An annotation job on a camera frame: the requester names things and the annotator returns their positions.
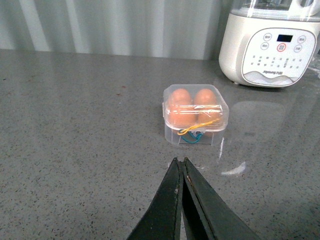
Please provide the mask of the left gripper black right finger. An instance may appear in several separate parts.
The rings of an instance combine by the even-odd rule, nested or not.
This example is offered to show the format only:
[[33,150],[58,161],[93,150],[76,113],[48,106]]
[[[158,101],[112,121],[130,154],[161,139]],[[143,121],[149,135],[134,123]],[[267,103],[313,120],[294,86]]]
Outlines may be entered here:
[[188,240],[259,240],[186,157],[183,160],[183,221]]

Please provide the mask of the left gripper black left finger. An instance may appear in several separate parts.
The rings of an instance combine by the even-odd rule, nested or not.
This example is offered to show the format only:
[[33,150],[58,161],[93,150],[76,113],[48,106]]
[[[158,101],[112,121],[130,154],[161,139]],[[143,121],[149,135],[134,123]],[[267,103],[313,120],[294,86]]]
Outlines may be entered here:
[[150,206],[128,239],[180,239],[183,185],[182,163],[175,157],[170,163]]

